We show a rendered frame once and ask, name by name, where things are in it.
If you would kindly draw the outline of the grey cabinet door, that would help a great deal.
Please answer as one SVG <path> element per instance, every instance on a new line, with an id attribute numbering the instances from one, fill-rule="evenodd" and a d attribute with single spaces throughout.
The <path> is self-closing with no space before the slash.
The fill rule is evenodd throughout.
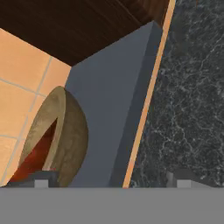
<path id="1" fill-rule="evenodd" d="M 157 57 L 154 21 L 73 66 L 66 81 L 88 126 L 87 155 L 71 187 L 121 187 Z"/>

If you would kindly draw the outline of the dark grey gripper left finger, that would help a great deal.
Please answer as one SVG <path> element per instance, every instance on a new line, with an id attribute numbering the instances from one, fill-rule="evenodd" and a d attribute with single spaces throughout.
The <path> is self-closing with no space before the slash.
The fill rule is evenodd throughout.
<path id="1" fill-rule="evenodd" d="M 37 171 L 27 178 L 21 181 L 12 182 L 9 181 L 6 187 L 11 188 L 50 188 L 58 187 L 58 176 L 57 171 Z"/>

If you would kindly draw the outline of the dark wooden cabinet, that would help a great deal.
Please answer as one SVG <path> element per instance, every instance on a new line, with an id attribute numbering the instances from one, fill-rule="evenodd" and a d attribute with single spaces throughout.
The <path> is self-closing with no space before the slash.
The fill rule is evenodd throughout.
<path id="1" fill-rule="evenodd" d="M 74 66 L 139 27 L 163 25 L 170 0 L 0 0 L 0 28 Z"/>

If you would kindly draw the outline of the tan bowl with red inside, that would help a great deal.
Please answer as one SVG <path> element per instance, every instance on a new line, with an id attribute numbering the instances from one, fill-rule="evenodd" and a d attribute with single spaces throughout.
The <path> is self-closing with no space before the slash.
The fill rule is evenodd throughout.
<path id="1" fill-rule="evenodd" d="M 80 104 L 58 86 L 42 102 L 24 141 L 17 169 L 3 184 L 40 171 L 58 172 L 58 187 L 67 187 L 88 149 L 88 123 Z"/>

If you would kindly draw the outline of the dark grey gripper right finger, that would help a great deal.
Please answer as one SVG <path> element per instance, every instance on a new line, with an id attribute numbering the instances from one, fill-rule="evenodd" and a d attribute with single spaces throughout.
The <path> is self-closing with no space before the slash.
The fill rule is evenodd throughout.
<path id="1" fill-rule="evenodd" d="M 208 178 L 199 178 L 191 170 L 177 169 L 166 174 L 168 188 L 215 188 Z"/>

